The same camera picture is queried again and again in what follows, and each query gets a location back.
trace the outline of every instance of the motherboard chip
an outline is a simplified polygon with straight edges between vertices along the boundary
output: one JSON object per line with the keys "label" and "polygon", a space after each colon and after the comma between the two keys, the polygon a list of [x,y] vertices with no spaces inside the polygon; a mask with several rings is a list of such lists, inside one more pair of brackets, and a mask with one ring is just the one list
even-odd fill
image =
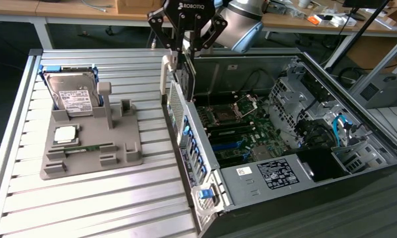
{"label": "motherboard chip", "polygon": [[215,118],[220,121],[228,121],[228,120],[236,120],[236,114],[233,113],[233,110],[228,109],[228,110],[221,110],[219,112],[215,112]]}
{"label": "motherboard chip", "polygon": [[267,160],[267,159],[272,158],[272,156],[269,154],[269,150],[267,148],[267,145],[256,146],[252,149],[252,154],[253,154],[253,157],[255,157],[256,161],[263,161],[263,160]]}

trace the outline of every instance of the floor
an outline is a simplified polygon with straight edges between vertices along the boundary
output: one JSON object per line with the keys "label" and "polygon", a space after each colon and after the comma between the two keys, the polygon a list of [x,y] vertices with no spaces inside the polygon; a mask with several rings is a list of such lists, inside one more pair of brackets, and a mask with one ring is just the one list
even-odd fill
{"label": "floor", "polygon": [[[79,36],[75,25],[49,24],[52,39],[56,49],[104,49],[104,48],[145,48],[151,30],[145,27],[112,28],[115,35],[105,33],[105,26],[83,25],[83,31],[88,36]],[[323,45],[323,35],[311,36],[312,45],[301,46],[296,40],[303,35],[292,33],[273,33],[271,40],[265,40],[265,33],[253,47],[299,47],[307,51],[315,59],[321,62],[332,54]],[[328,41],[335,42],[336,36],[331,36]],[[35,28],[29,23],[0,22],[0,142],[7,126],[13,99],[19,87],[19,82],[25,66],[29,49],[41,48]],[[353,64],[345,59],[343,65]]]}

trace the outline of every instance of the white sticker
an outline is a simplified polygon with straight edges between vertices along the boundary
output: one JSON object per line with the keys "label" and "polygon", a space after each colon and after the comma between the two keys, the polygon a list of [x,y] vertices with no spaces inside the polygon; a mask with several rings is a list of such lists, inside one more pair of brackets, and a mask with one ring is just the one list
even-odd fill
{"label": "white sticker", "polygon": [[59,91],[65,110],[69,113],[88,112],[93,110],[88,90]]}
{"label": "white sticker", "polygon": [[237,173],[239,173],[240,176],[241,176],[241,175],[248,175],[248,174],[252,173],[252,169],[251,169],[251,167],[243,167],[243,168],[239,168],[239,169],[237,169]]}

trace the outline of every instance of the blue cable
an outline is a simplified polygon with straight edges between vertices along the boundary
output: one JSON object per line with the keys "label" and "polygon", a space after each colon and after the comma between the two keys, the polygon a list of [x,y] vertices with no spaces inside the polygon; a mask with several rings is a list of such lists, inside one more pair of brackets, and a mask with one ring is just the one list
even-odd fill
{"label": "blue cable", "polygon": [[337,139],[337,147],[340,147],[340,136],[339,136],[339,132],[337,132],[337,123],[339,123],[339,119],[343,120],[343,123],[344,124],[353,124],[351,121],[348,121],[348,119],[345,118],[344,115],[339,115],[336,116],[336,118],[333,119],[333,122],[332,122],[332,130],[333,130],[333,134],[336,136],[336,139]]}

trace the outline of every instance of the hard drive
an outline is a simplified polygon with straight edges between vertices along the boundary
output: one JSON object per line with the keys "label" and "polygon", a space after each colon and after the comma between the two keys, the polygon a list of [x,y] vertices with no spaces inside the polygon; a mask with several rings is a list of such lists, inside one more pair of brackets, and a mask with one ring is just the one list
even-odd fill
{"label": "hard drive", "polygon": [[97,93],[97,68],[47,67],[40,73],[51,92],[56,110],[67,110],[71,117],[93,114],[103,105]]}

